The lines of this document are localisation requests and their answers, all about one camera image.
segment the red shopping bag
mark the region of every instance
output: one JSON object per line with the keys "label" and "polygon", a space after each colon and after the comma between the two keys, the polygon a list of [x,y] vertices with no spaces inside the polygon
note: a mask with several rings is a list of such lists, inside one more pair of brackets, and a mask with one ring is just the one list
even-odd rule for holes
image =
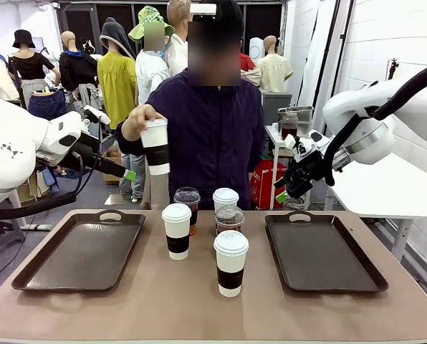
{"label": "red shopping bag", "polygon": [[[272,165],[273,160],[262,160],[255,168],[254,174],[251,177],[251,200],[256,204],[259,209],[269,209],[271,203],[271,186],[272,186]],[[284,164],[277,163],[277,176],[279,180],[287,170]],[[285,186],[277,188],[274,197],[284,192]],[[274,200],[274,208],[282,208],[281,204]]]}

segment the tray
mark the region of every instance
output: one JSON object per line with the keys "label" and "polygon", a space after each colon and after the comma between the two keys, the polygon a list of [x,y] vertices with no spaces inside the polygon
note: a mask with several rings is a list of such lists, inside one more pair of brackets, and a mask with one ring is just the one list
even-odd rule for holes
{"label": "tray", "polygon": [[18,290],[105,291],[124,272],[145,216],[74,214],[16,276]]}
{"label": "tray", "polygon": [[382,274],[336,216],[293,211],[268,215],[265,221],[282,278],[292,290],[387,290],[388,283]]}

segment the brown table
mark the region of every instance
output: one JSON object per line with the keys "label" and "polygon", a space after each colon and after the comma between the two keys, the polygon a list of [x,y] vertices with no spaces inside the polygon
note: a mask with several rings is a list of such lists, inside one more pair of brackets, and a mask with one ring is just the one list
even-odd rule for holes
{"label": "brown table", "polygon": [[427,342],[426,294],[364,223],[346,211],[330,214],[353,229],[354,238],[387,279],[386,292],[311,295],[284,289],[264,229],[264,216],[282,211],[246,212],[242,229],[250,250],[242,292],[233,299],[217,289],[212,211],[199,212],[198,233],[190,239],[188,258],[180,262],[168,257],[159,211],[124,211],[147,218],[123,278],[110,292],[13,290],[16,274],[75,212],[68,213],[0,287],[2,340]]}

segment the bald mannequin head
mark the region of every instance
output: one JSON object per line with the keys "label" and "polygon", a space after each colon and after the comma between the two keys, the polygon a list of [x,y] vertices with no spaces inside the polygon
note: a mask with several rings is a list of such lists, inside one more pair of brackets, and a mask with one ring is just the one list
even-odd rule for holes
{"label": "bald mannequin head", "polygon": [[75,45],[75,34],[71,31],[64,31],[61,34],[61,40],[64,47],[72,52],[77,52],[77,47]]}
{"label": "bald mannequin head", "polygon": [[176,30],[177,36],[186,40],[188,35],[188,22],[193,19],[190,14],[191,0],[169,0],[168,21]]}
{"label": "bald mannequin head", "polygon": [[275,54],[277,38],[275,36],[268,36],[264,39],[264,49],[268,54]]}

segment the red shirt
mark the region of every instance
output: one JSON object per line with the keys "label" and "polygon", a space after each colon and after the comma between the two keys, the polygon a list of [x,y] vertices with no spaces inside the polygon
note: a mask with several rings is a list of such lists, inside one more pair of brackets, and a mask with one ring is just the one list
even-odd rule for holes
{"label": "red shirt", "polygon": [[241,54],[241,70],[248,72],[255,68],[254,62],[249,55]]}

